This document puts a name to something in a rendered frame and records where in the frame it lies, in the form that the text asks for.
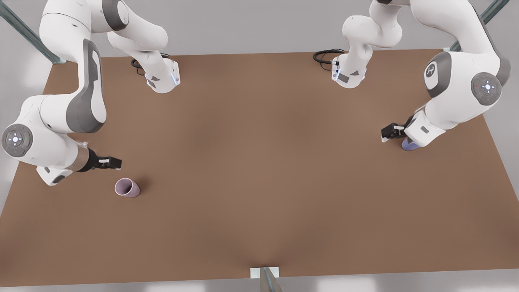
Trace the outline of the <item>silver frame post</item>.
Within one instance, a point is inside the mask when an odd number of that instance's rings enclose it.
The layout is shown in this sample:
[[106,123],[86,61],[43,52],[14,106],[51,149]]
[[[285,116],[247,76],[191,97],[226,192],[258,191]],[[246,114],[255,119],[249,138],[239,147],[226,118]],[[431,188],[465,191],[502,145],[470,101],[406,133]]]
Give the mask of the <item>silver frame post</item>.
[[34,48],[45,56],[52,64],[65,64],[67,61],[54,53],[43,44],[40,37],[19,16],[0,0],[0,17],[24,37]]
[[284,292],[279,279],[279,267],[250,268],[250,279],[259,279],[260,292]]
[[[492,0],[492,2],[485,8],[485,10],[480,14],[482,22],[486,25],[491,19],[493,19],[506,5],[508,5],[510,0]],[[444,52],[466,52],[459,44],[458,41],[454,42],[450,47],[446,47],[442,49]]]

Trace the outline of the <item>pink cup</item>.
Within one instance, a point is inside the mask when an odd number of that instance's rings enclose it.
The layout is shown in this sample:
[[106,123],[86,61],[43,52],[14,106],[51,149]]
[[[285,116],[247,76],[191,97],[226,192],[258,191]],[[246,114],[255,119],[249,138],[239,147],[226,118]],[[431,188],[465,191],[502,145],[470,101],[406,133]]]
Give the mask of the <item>pink cup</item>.
[[122,197],[135,198],[140,194],[139,186],[130,178],[121,178],[115,183],[114,191]]

